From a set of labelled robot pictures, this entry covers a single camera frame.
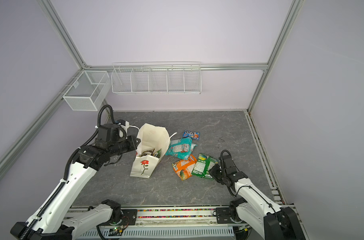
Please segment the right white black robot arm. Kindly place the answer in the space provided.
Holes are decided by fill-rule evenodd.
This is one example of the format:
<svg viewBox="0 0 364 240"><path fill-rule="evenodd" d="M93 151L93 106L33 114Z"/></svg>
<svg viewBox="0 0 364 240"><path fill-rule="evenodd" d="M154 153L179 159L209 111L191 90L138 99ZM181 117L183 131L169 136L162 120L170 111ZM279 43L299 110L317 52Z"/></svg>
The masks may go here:
<svg viewBox="0 0 364 240"><path fill-rule="evenodd" d="M236 167L231 153L223 150L219 163L209 174L227 187L235 198L229 204L230 218L246 222L265 240L304 240L305 234L295 211L278 205L260 191L250 178Z"/></svg>

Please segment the yellow green fox's candy bag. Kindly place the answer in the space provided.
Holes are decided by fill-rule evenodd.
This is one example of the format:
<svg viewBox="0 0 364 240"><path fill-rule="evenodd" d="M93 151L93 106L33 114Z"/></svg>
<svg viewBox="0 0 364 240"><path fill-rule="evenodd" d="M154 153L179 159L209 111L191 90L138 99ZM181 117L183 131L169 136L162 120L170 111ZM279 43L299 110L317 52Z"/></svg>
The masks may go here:
<svg viewBox="0 0 364 240"><path fill-rule="evenodd" d="M152 154L153 157L160 159L162 157L162 149L159 149L158 151L154 151Z"/></svg>

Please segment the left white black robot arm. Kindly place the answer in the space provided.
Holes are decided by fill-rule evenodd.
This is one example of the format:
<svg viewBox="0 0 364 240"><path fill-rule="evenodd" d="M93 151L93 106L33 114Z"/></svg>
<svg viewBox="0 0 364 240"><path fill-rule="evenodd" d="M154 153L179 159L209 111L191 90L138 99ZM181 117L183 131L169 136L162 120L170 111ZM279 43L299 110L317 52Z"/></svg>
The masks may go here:
<svg viewBox="0 0 364 240"><path fill-rule="evenodd" d="M41 207L25 222L17 222L10 233L18 240L75 240L101 224L118 225L124 218L121 205L105 200L97 207L72 220L65 215L86 183L103 167L111 164L111 157L121 157L135 151L140 139L127 134L129 125L112 118L102 124L105 109L114 114L110 105L101 107L97 128L93 135L70 156L63 178Z"/></svg>

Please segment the white flower paper bag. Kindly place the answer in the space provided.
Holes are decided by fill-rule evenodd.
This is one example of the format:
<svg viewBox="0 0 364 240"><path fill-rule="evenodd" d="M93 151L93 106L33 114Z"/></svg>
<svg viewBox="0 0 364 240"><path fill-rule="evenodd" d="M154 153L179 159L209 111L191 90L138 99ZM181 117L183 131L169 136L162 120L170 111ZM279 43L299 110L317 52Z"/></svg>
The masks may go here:
<svg viewBox="0 0 364 240"><path fill-rule="evenodd" d="M131 177L150 178L158 163L166 154L171 137L166 128L144 124L138 132L141 140L136 150L136 157L131 169Z"/></svg>

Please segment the brown chocolate bar wrapper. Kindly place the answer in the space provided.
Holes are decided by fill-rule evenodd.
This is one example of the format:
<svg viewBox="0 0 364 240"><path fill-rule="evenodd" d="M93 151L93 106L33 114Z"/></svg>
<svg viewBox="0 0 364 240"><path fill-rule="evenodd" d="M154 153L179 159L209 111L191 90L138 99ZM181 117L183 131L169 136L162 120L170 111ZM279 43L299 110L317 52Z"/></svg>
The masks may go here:
<svg viewBox="0 0 364 240"><path fill-rule="evenodd" d="M155 149L151 149L151 150L146 150L144 152L142 152L141 156L152 156L152 154L154 153Z"/></svg>

